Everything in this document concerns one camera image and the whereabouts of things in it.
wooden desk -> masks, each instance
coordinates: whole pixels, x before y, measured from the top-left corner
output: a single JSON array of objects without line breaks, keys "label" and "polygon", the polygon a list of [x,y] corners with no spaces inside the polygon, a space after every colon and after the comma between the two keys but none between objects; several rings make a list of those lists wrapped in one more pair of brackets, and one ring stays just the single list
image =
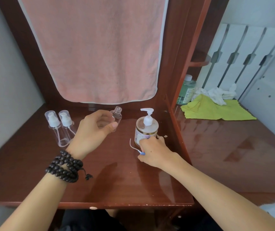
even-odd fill
[{"label": "wooden desk", "polygon": [[186,119],[174,109],[192,165],[256,205],[275,202],[275,135],[259,120]]},{"label": "wooden desk", "polygon": [[[18,206],[44,175],[45,168],[59,153],[44,113],[43,105],[0,149],[0,204]],[[52,108],[57,113],[60,109]],[[86,108],[70,108],[76,124],[91,113]],[[194,204],[192,195],[167,173],[141,163],[138,152],[129,146],[134,138],[137,118],[144,112],[123,110],[116,132],[110,134],[84,160],[87,173],[94,176],[69,184],[59,208],[162,208]],[[166,143],[178,151],[177,140],[167,112],[154,113],[159,121],[159,134],[167,135]]]}]

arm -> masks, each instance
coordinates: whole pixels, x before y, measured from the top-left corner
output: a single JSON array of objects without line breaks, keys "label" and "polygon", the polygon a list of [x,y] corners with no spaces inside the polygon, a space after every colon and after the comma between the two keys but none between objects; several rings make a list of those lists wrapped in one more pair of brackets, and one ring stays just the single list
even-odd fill
[{"label": "arm", "polygon": [[[95,150],[105,137],[117,127],[117,122],[112,121],[114,121],[112,114],[105,110],[98,110],[86,116],[80,122],[78,131],[67,151],[73,158],[83,159],[88,153]],[[0,231],[47,230],[67,184],[67,182],[55,177],[55,175],[47,173],[3,223]]]},{"label": "arm", "polygon": [[146,153],[139,155],[140,161],[161,168],[177,179],[224,231],[275,230],[274,217],[171,152],[163,137],[141,140],[140,145]]}]

white cap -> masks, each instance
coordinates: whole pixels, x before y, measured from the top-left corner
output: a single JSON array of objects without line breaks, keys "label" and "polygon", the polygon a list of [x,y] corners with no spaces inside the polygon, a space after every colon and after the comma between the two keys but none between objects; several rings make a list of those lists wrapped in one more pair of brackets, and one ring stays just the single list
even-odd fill
[{"label": "white cap", "polygon": [[140,109],[141,111],[146,111],[148,116],[146,116],[144,118],[144,125],[145,126],[151,126],[152,125],[152,120],[153,118],[151,117],[151,114],[153,113],[154,109],[153,108],[144,108],[144,109]]},{"label": "white cap", "polygon": [[58,113],[63,126],[69,127],[72,125],[70,114],[67,110],[62,110]]},{"label": "white cap", "polygon": [[56,112],[53,110],[45,112],[45,118],[49,123],[50,127],[58,127],[60,125],[60,121],[56,115]]},{"label": "white cap", "polygon": [[192,80],[192,75],[186,74],[185,81],[191,81]]}]

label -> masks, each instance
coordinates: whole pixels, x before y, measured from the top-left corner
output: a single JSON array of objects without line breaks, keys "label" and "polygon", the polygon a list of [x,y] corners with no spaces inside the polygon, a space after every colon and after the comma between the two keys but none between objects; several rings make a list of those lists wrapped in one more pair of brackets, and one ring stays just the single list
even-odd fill
[{"label": "label", "polygon": [[135,137],[134,137],[134,141],[137,145],[140,145],[140,140],[143,139],[149,139],[151,136],[157,136],[157,132],[155,132],[154,134],[151,133],[151,135],[145,135],[143,133],[141,133],[137,128],[135,128]]},{"label": "label", "polygon": [[194,93],[195,88],[188,88],[183,103],[189,103]]}]

white radiator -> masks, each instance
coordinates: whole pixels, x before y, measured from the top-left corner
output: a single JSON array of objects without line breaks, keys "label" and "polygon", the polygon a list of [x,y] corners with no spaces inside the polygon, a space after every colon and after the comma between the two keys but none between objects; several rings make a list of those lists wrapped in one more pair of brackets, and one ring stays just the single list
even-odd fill
[{"label": "white radiator", "polygon": [[220,24],[208,54],[197,87],[228,90],[235,82],[241,100],[275,56],[275,28]]}]

